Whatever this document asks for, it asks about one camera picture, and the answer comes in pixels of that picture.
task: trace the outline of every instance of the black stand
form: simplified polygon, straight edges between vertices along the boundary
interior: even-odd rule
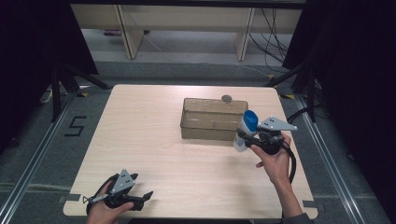
[[[97,73],[70,4],[51,0],[40,3],[26,0],[15,1],[15,4],[18,4],[19,8],[23,10],[26,23],[35,27],[36,32],[31,35],[37,36],[37,45],[41,49],[39,53],[43,54],[46,60],[43,63],[52,66],[49,70],[52,86],[53,122],[62,110],[60,82],[67,92],[80,90],[74,77],[82,77],[102,89],[111,89],[112,87],[78,69],[81,67],[92,73]]]
[[[308,113],[312,122],[316,122],[314,116],[315,78],[317,74],[325,70],[325,66],[327,65],[326,58],[331,56],[332,43],[338,35],[337,25],[340,24],[343,15],[345,15],[344,10],[346,10],[346,7],[344,7],[343,1],[336,1],[329,19],[326,20],[325,24],[319,30],[318,36],[304,61],[288,73],[264,85],[264,87],[274,87],[290,77],[297,75],[291,89],[294,93],[301,93],[307,88],[307,107],[302,109],[302,111]]]
[[[52,87],[52,102],[53,102],[53,114],[52,122],[55,121],[62,111],[61,106],[61,90],[59,88],[59,82],[64,85],[67,92],[78,92],[80,90],[79,85],[74,80],[73,76],[79,76],[85,80],[91,82],[92,84],[102,88],[102,89],[112,89],[111,86],[106,83],[86,74],[77,68],[63,64],[57,63],[51,74],[51,87]]]

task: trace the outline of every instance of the black tape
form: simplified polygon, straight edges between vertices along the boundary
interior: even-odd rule
[[[84,129],[84,126],[74,125],[74,122],[76,121],[76,119],[86,119],[86,118],[87,118],[86,116],[74,116],[69,128],[70,129],[72,129],[72,128],[73,129],[78,129],[78,133],[67,133],[64,136],[66,136],[66,137],[78,137],[78,136],[80,136],[81,133],[82,133],[82,130]]]
[[[61,196],[58,203],[65,203],[66,201],[78,202],[81,194],[67,194],[66,196]]]
[[[305,200],[303,200],[303,206],[304,207],[310,207],[310,208],[318,208],[317,203],[315,203],[314,201],[305,201]]]

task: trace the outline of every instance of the black cable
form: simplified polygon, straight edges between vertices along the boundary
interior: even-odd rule
[[[261,34],[261,35],[262,35],[262,38],[263,38],[266,42],[270,42],[270,41],[267,39],[267,37],[265,37],[263,34]],[[273,44],[273,43],[271,43],[271,42],[270,42],[270,45],[272,45],[273,47],[278,48],[278,49],[287,50],[287,49],[283,49],[282,47],[277,46],[277,45],[275,45],[275,44]]]
[[[315,87],[315,94],[314,95],[315,95],[315,99],[318,101],[318,103],[320,105],[322,105],[322,107],[324,107],[324,109],[326,110],[327,106],[326,106],[325,100],[323,99],[323,95],[322,95],[320,86],[316,86]],[[319,118],[322,118],[322,119],[330,119],[330,116],[327,113],[325,113],[326,116],[320,115],[320,114],[318,114],[316,112],[314,112],[314,114],[315,114],[316,117],[319,117]]]
[[[283,144],[282,144],[282,148],[284,148],[288,152],[290,159],[291,159],[291,169],[290,169],[290,174],[289,174],[289,181],[290,181],[290,183],[292,183],[294,176],[296,174],[297,160],[296,160],[296,157],[294,156],[293,151],[291,151],[290,145],[285,141],[283,141]]]
[[[287,50],[288,47],[286,47],[285,45],[283,45],[283,44],[279,41],[279,39],[277,38],[277,33],[276,33],[276,10],[273,9],[273,25],[272,25],[272,26],[271,26],[270,22],[268,21],[268,18],[267,18],[267,16],[265,15],[265,12],[264,12],[263,9],[262,9],[262,15],[264,16],[264,18],[265,18],[265,20],[266,20],[266,22],[267,22],[267,25],[268,25],[268,27],[269,27],[269,29],[270,29],[270,31],[271,31],[270,37],[271,37],[271,35],[274,36],[274,39],[276,40],[276,43],[277,43],[277,47],[278,47],[279,49],[282,49],[282,47],[283,47],[283,48],[285,48],[285,49]]]
[[[317,105],[314,105],[314,108],[316,108],[316,107],[322,107],[322,106],[323,106],[323,104],[317,104]],[[289,124],[292,124],[293,121],[294,121],[298,116],[300,116],[300,115],[303,114],[304,112],[307,112],[308,109],[309,109],[308,107],[305,107],[305,108],[303,108],[303,109],[301,109],[301,110],[295,112],[294,114],[290,115],[290,116],[288,117],[288,123],[289,123]]]
[[[268,62],[267,62],[267,54],[269,54],[269,55],[270,55],[271,57],[273,57],[274,59],[278,60],[280,63],[283,63],[283,61],[282,61],[281,59],[279,59],[278,57],[276,57],[275,54],[271,53],[271,52],[268,51],[267,49],[263,48],[259,43],[257,43],[256,40],[253,38],[253,36],[252,36],[251,34],[249,34],[249,36],[250,36],[251,40],[253,41],[253,43],[256,44],[256,46],[257,46],[260,50],[264,51],[264,61],[265,61],[265,65],[266,65],[269,69],[271,69],[272,71],[274,71],[274,72],[286,73],[286,72],[278,71],[278,70],[272,68],[272,67],[268,64]]]
[[[263,48],[259,43],[257,43],[256,40],[253,38],[253,36],[252,36],[251,34],[249,34],[249,36],[250,36],[251,40],[253,40],[253,43],[255,43],[256,46],[257,46],[260,50],[264,51],[266,54],[270,55],[271,57],[273,57],[274,59],[276,59],[276,60],[279,61],[280,63],[283,63],[283,60],[282,60],[282,59],[276,57],[275,54],[271,53],[270,51],[268,51],[268,49]]]

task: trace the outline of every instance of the person's left hand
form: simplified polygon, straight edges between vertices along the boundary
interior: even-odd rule
[[[104,195],[111,181],[100,191],[99,195]],[[92,205],[88,214],[87,224],[117,224],[118,217],[122,213],[134,207],[133,203],[125,203],[117,208],[109,208],[105,202],[101,201]]]

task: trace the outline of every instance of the gray floor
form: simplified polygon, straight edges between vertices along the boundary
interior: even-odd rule
[[[233,35],[224,33],[154,32],[151,31],[134,60],[128,60],[119,36],[105,36],[101,30],[83,30],[99,70],[99,78],[107,84],[180,84],[180,85],[237,85],[261,86],[285,71],[277,60],[267,57],[250,40],[243,62],[236,60]],[[254,38],[265,46],[258,34]],[[280,35],[286,46],[290,35]],[[278,57],[276,48],[269,48]],[[277,86],[280,94],[289,94],[293,78]],[[78,79],[88,97],[74,97],[68,112],[56,132],[45,158],[22,198],[10,223],[83,223],[85,217],[63,215],[61,198],[68,193],[82,163],[85,151],[106,100],[111,91],[101,90]],[[281,99],[285,114],[298,110],[295,100]],[[362,176],[359,167],[350,160],[347,148],[324,109],[316,110],[317,125],[337,168],[356,200],[366,223],[390,223],[378,200]],[[79,137],[66,137],[75,130],[69,128],[75,116],[84,130]],[[19,134],[21,144],[11,147],[0,157],[0,202],[4,202],[32,158],[41,138],[50,126],[51,102],[39,107]],[[302,160],[308,183],[318,206],[315,223],[354,223],[340,200],[323,158],[318,153],[303,117],[293,124],[299,132],[293,135]]]

